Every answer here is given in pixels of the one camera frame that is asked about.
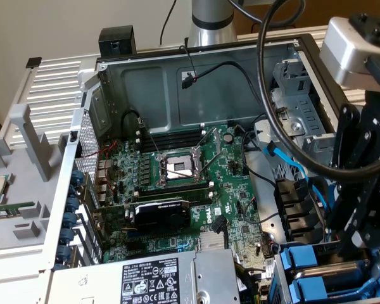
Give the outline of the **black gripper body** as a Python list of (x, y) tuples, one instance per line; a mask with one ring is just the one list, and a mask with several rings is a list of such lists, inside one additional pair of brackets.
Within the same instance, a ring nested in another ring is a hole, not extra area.
[(365, 91), (365, 104), (360, 115), (360, 142), (364, 152), (357, 163), (359, 168), (380, 167), (380, 92)]

